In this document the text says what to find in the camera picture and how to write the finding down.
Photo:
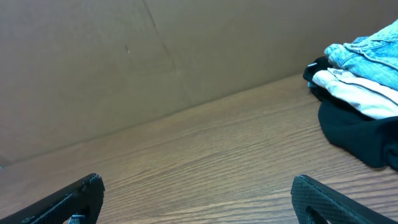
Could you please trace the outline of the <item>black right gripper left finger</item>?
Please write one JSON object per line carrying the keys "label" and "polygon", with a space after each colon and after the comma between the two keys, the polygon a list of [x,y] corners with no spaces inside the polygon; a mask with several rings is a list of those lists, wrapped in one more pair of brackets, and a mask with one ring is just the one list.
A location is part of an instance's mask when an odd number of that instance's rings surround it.
{"label": "black right gripper left finger", "polygon": [[102,178],[92,173],[1,219],[1,224],[96,224],[104,192]]}

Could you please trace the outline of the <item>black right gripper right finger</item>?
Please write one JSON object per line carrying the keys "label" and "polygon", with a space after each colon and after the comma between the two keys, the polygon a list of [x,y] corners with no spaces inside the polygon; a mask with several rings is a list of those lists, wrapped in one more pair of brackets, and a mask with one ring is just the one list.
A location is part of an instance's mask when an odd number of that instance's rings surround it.
{"label": "black right gripper right finger", "polygon": [[397,224],[307,175],[294,178],[290,194],[300,224]]}

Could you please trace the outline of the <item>light blue denim shorts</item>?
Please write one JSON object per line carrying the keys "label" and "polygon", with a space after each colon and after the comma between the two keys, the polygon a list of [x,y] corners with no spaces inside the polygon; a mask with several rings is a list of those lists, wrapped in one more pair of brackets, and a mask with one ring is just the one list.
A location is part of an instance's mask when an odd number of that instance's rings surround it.
{"label": "light blue denim shorts", "polygon": [[352,43],[331,44],[324,54],[335,67],[397,90],[397,21]]}

